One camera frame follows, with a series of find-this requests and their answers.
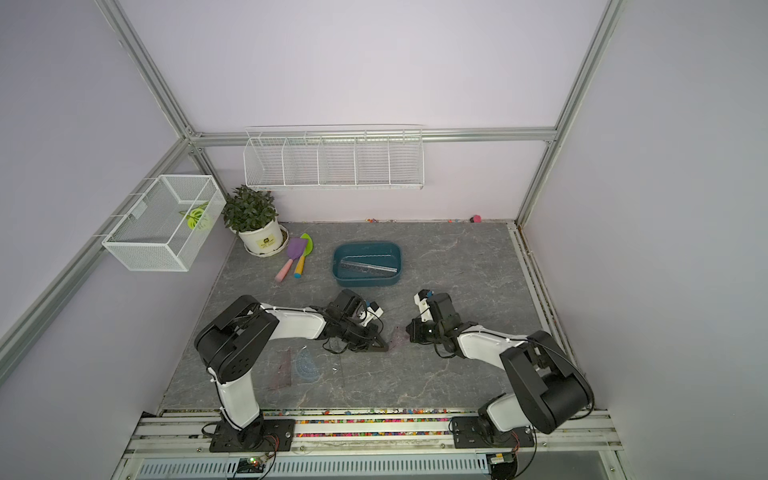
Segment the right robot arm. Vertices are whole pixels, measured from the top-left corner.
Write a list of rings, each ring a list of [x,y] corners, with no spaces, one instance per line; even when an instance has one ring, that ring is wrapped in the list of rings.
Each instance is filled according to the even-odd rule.
[[[432,346],[441,358],[476,360],[505,372],[511,391],[478,410],[485,435],[521,427],[548,434],[594,408],[584,374],[549,333],[511,335],[465,322],[447,293],[423,289],[414,303],[418,316],[406,327],[412,343]]]

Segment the clear straight ruler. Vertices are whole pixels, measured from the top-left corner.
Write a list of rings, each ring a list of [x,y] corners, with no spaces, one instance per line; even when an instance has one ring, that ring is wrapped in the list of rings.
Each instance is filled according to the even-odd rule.
[[[399,270],[396,267],[389,267],[389,266],[364,263],[364,262],[356,262],[356,261],[350,261],[350,260],[342,260],[340,262],[340,268],[365,273],[367,275],[376,275],[376,276],[393,276],[399,272]]]

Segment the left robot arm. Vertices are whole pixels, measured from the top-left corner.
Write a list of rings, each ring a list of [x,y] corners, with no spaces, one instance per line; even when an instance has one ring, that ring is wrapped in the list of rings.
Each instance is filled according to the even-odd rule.
[[[236,433],[262,418],[252,384],[252,369],[273,340],[305,339],[343,343],[338,351],[386,352],[383,310],[344,289],[327,306],[277,307],[250,295],[237,298],[198,333],[194,347],[216,386],[222,418]]]

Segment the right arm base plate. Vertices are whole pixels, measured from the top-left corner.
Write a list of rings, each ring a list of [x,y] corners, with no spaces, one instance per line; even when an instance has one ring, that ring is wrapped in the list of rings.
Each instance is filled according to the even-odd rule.
[[[448,422],[456,449],[501,448],[519,450],[533,447],[533,431],[517,427],[507,432],[498,430],[488,419],[481,416],[457,416]]]

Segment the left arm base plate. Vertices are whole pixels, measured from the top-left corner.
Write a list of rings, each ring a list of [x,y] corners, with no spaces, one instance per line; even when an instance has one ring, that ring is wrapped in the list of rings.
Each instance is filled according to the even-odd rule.
[[[213,433],[212,453],[283,452],[289,451],[296,423],[289,419],[256,419],[243,430],[236,430],[221,420]]]

